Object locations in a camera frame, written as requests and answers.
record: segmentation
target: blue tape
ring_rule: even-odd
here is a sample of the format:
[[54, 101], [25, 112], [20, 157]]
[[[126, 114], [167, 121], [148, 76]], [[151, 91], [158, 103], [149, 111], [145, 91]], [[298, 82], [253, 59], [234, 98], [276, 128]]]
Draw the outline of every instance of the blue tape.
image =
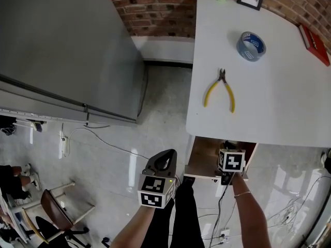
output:
[[263, 40], [252, 32], [244, 32], [237, 42], [239, 54], [248, 61], [259, 60], [266, 52]]

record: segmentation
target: pliers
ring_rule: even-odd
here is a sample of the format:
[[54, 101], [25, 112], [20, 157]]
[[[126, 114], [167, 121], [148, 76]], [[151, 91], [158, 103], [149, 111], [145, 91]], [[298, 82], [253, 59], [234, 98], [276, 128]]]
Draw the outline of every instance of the pliers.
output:
[[212, 92], [212, 90], [218, 85], [218, 83], [223, 80], [224, 82], [224, 85], [229, 93], [229, 96], [230, 96], [230, 99], [231, 99], [231, 112], [233, 113], [234, 112], [234, 107], [235, 107], [235, 104], [234, 104], [234, 96], [233, 96], [233, 93], [232, 93], [232, 90], [231, 90], [231, 87], [228, 85], [228, 83], [226, 82], [225, 80], [225, 69], [220, 69], [219, 70], [219, 78], [217, 79], [217, 81], [215, 83], [213, 83], [213, 85], [209, 88], [206, 96], [205, 96], [205, 102], [204, 102], [204, 107], [207, 107], [208, 106], [208, 100], [209, 100], [209, 95], [210, 93]]

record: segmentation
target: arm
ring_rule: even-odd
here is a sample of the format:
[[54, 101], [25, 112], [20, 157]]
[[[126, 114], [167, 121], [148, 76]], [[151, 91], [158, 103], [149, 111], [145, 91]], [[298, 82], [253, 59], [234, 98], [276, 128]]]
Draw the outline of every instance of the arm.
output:
[[141, 206], [131, 221], [116, 236], [110, 248], [140, 248], [152, 221], [155, 208]]
[[0, 217], [3, 219], [3, 221], [7, 224], [9, 224], [12, 228], [14, 228], [13, 223], [10, 219], [10, 216], [4, 214], [4, 212], [2, 211], [2, 208], [0, 208]]
[[[232, 179], [234, 195], [249, 191], [240, 174], [235, 173]], [[239, 219], [242, 227], [244, 248], [271, 248], [268, 236], [267, 221], [263, 210], [252, 194], [244, 194], [236, 198]]]

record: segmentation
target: white table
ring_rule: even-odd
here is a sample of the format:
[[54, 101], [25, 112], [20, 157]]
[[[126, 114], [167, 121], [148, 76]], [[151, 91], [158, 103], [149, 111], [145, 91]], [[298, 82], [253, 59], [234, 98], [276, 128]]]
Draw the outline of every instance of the white table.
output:
[[[258, 34], [266, 54], [256, 63], [236, 50], [242, 32]], [[226, 69], [236, 108], [219, 84]], [[278, 145], [331, 147], [331, 68], [305, 48], [296, 26], [276, 14], [216, 0], [198, 0], [186, 129], [194, 136]]]

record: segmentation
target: brick wall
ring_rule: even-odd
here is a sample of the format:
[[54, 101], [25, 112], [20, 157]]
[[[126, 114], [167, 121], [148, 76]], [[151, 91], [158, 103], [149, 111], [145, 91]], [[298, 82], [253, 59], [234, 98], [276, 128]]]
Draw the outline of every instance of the brick wall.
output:
[[[195, 35], [197, 0], [113, 0], [113, 3], [132, 36]], [[331, 53], [331, 0], [263, 0], [262, 7], [295, 25], [308, 25]]]

